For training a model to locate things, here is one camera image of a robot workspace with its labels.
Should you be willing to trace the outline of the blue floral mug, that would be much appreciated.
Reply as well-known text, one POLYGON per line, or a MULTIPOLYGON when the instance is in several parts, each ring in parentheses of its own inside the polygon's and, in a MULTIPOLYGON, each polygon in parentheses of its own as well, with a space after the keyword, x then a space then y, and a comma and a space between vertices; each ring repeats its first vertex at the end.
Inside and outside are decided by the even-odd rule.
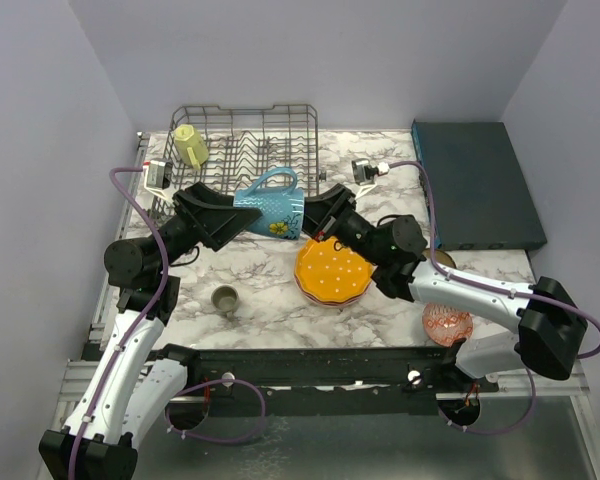
POLYGON ((248 230, 254 234, 280 240, 297 240, 302 232, 305 195, 298 186, 298 176, 290 167, 273 168, 258 177, 248 188, 237 190, 233 206, 257 208, 262 216, 248 230), (289 185, 267 187, 274 177, 290 179, 289 185))

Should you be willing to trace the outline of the pale yellow mug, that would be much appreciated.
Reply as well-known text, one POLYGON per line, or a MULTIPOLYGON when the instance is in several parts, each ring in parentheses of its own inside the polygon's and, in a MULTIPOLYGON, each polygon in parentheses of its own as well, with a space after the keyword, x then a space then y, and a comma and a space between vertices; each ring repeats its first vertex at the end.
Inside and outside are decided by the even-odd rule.
POLYGON ((182 162, 200 171, 209 159, 209 151, 200 132, 193 125, 182 124, 173 131, 173 138, 182 162))

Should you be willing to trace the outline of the brown patterned bowl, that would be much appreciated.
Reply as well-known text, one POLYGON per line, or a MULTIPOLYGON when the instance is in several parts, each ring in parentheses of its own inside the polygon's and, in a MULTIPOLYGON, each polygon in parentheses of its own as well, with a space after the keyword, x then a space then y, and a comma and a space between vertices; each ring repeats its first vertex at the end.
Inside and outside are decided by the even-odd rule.
POLYGON ((423 256, 426 258, 426 262, 430 265, 436 263, 438 266, 444 269, 455 269, 457 267, 453 258, 442 250, 435 250, 434 255, 431 255, 431 251, 427 249, 423 252, 423 256))

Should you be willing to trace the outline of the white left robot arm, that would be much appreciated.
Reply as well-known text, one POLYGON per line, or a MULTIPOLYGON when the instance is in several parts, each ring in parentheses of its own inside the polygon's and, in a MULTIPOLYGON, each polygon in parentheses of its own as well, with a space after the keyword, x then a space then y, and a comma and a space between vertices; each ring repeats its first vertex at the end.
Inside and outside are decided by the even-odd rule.
POLYGON ((58 431, 43 434, 39 452, 54 479, 129 479, 144 437, 172 397, 194 393, 202 380, 195 353, 174 347, 141 372, 177 304, 180 280, 171 263, 203 245, 220 250, 261 218, 200 183, 175 195, 175 214, 150 235, 117 240, 104 256, 121 298, 111 339, 96 371, 58 431))

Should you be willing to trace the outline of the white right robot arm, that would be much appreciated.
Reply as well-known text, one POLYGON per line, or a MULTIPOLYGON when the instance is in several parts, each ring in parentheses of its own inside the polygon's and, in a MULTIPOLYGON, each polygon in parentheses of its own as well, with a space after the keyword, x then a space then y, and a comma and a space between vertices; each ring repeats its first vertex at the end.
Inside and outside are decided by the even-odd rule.
POLYGON ((337 239, 374 265, 372 280, 388 298, 449 306, 503 327, 500 334, 462 342, 440 367, 440 379, 460 392, 476 378, 526 367, 552 380, 570 377, 587 321, 563 285, 498 281, 437 267, 412 215, 374 226, 356 211, 341 184, 305 201, 302 230, 316 241, 337 239))

